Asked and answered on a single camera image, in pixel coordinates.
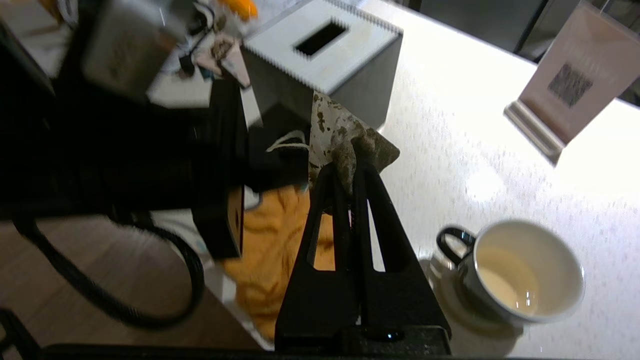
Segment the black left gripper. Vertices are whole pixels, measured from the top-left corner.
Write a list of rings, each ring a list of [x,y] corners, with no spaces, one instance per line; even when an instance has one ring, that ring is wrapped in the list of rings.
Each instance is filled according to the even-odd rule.
[[[130,100],[82,77],[56,79],[56,193],[50,216],[190,210],[215,259],[242,255],[243,162],[251,147],[307,147],[310,125],[282,104],[245,123],[240,87],[215,80],[206,107]],[[252,149],[245,185],[256,193],[308,182],[304,148]]]

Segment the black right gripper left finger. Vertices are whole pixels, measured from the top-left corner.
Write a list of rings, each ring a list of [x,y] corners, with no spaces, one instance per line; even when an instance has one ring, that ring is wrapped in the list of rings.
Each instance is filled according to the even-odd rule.
[[[314,267],[322,216],[333,217],[334,270]],[[311,191],[310,210],[275,326],[275,349],[313,352],[334,346],[343,329],[355,325],[359,305],[350,273],[348,198],[333,163],[324,166]]]

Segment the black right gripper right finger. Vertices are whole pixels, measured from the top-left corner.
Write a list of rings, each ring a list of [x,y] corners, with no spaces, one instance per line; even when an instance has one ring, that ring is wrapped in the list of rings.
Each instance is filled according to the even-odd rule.
[[[379,350],[450,351],[450,324],[370,162],[357,162],[352,195],[352,259],[363,337]]]

